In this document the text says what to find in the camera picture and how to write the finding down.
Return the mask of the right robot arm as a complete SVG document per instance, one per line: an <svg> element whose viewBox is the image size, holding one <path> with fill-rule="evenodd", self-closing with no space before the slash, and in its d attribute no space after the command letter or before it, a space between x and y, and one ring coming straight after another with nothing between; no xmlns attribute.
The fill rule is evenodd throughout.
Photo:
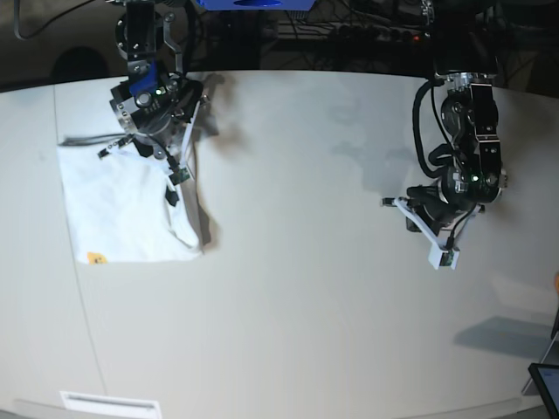
<svg viewBox="0 0 559 419"><path fill-rule="evenodd" d="M128 78L111 89L110 106L125 133L115 146L132 143L141 157L165 162L165 198L176 206L177 187L193 178L186 148L204 85L185 74L184 49L171 37L174 12L160 14L155 1L117 4L124 13L115 26L115 43Z"/></svg>

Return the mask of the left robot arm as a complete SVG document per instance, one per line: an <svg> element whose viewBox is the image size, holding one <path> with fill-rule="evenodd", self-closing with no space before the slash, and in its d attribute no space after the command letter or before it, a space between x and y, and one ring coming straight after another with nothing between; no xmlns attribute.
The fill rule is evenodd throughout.
<svg viewBox="0 0 559 419"><path fill-rule="evenodd" d="M423 1L421 7L433 70L414 98L412 133L420 168L432 183L408 188L404 200L411 213L438 234L442 229L456 230L476 209L495 201L507 175L493 98L496 49L480 18L485 2ZM431 108L443 142L426 153L420 107L424 97L435 97L438 87L446 87L447 94Z"/></svg>

